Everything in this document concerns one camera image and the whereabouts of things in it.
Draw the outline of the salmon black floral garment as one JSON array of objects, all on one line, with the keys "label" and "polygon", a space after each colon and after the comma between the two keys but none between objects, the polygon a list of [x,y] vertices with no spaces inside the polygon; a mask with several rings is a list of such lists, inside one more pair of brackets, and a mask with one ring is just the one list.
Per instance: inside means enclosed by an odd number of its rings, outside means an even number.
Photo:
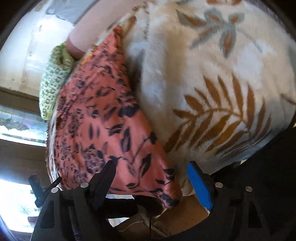
[{"label": "salmon black floral garment", "polygon": [[151,196],[174,207],[181,188],[130,88],[121,34],[121,27],[114,28],[59,93],[53,160],[61,187],[90,181],[112,161],[110,193]]}]

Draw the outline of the green checkered pillow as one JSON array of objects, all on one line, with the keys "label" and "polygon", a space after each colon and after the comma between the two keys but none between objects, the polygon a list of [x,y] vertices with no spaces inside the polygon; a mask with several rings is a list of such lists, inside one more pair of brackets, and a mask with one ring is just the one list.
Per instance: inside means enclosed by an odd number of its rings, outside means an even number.
[{"label": "green checkered pillow", "polygon": [[53,48],[40,82],[39,109],[43,120],[51,119],[57,95],[74,65],[65,42]]}]

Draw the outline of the leaf print fleece blanket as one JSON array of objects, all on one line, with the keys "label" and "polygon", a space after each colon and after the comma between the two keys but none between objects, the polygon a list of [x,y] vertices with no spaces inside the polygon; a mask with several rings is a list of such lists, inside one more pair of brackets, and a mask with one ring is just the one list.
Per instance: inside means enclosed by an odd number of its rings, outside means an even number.
[{"label": "leaf print fleece blanket", "polygon": [[295,116],[295,40],[249,1],[149,1],[118,18],[138,103],[182,193],[252,156]]}]

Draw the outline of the stained glass door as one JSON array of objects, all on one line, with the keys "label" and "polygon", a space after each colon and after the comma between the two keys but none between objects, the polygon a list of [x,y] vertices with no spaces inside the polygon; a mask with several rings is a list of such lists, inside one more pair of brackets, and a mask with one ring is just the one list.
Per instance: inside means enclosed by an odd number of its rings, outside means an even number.
[{"label": "stained glass door", "polygon": [[36,174],[47,183],[47,122],[38,98],[1,88],[1,178],[27,183]]}]

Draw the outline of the grey pillow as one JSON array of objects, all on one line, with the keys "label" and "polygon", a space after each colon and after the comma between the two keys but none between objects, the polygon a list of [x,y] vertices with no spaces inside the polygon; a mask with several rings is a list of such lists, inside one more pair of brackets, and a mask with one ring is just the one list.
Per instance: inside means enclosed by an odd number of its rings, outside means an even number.
[{"label": "grey pillow", "polygon": [[55,15],[61,20],[76,25],[97,0],[52,1],[46,9],[47,15]]}]

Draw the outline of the pink bolster cushion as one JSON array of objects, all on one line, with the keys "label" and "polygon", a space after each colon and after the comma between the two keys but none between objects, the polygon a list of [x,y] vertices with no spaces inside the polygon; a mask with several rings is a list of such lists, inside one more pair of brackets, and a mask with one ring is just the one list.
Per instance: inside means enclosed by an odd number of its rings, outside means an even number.
[{"label": "pink bolster cushion", "polygon": [[80,60],[107,28],[116,24],[132,9],[148,3],[150,1],[98,1],[69,34],[66,41],[68,53],[75,60]]}]

